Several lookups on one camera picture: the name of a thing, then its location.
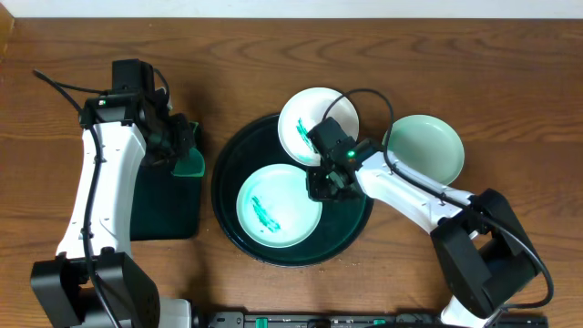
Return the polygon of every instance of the black plate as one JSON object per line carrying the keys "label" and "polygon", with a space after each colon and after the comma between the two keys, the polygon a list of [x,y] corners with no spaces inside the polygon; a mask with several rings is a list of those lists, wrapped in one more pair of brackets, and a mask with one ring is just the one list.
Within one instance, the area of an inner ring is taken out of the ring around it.
{"label": "black plate", "polygon": [[277,133],[279,115],[260,118],[239,131],[219,155],[212,175],[212,207],[227,237],[251,257],[280,266],[306,266],[331,259],[344,251],[361,233],[373,200],[324,202],[316,229],[304,241],[286,248],[272,248],[254,241],[237,217],[237,196],[243,182],[256,170],[271,164],[303,165],[290,158]]}

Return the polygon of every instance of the green marking on plate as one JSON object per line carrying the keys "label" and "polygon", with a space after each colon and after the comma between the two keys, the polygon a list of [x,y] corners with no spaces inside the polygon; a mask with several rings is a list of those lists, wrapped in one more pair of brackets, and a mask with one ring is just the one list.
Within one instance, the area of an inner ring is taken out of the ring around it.
{"label": "green marking on plate", "polygon": [[312,141],[308,138],[308,130],[303,125],[301,118],[298,120],[298,125],[296,126],[296,128],[298,129],[298,133],[300,133],[300,136],[302,136],[303,142],[305,142],[305,144],[308,145],[308,147],[310,147],[310,149],[314,153],[317,153],[315,147],[312,144]]}
{"label": "green marking on plate", "polygon": [[255,328],[267,328],[267,318],[255,319]]}
{"label": "green marking on plate", "polygon": [[257,214],[257,218],[265,228],[271,232],[277,232],[281,229],[280,223],[271,218],[270,214],[261,206],[261,202],[257,196],[253,196],[251,202],[253,203],[253,209],[255,210],[255,214]]}

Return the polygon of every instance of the wooden table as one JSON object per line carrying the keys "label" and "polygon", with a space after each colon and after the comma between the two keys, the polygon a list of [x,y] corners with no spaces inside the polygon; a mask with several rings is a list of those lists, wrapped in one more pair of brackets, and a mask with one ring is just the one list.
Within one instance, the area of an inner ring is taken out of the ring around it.
{"label": "wooden table", "polygon": [[[208,149],[200,234],[134,242],[162,295],[205,310],[385,313],[449,302],[432,243],[377,203],[358,240],[321,265],[254,261],[225,237],[210,206],[227,140],[307,87],[374,87],[398,118],[430,114],[460,134],[454,186],[504,193],[546,261],[555,300],[536,313],[575,327],[583,307],[583,22],[500,20],[19,19],[0,68],[0,325],[48,326],[29,286],[34,261],[64,235],[81,170],[77,115],[33,67],[56,80],[110,85],[111,61],[158,67],[175,109],[201,121]],[[75,94],[79,102],[86,95]],[[380,138],[386,108],[353,97],[362,135]],[[536,278],[514,301],[545,293]]]}

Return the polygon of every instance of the white backdrop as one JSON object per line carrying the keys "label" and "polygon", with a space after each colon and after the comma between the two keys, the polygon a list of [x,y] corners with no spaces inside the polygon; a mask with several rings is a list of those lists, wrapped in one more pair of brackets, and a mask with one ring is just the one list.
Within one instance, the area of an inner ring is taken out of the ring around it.
{"label": "white backdrop", "polygon": [[583,0],[0,0],[14,17],[583,18]]}

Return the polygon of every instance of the green indicator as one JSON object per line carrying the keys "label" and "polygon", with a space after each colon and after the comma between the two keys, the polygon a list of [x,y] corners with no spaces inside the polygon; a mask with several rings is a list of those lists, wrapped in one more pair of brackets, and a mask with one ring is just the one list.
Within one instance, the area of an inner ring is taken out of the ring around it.
{"label": "green indicator", "polygon": [[267,328],[267,318],[257,318],[255,320],[255,328]]}

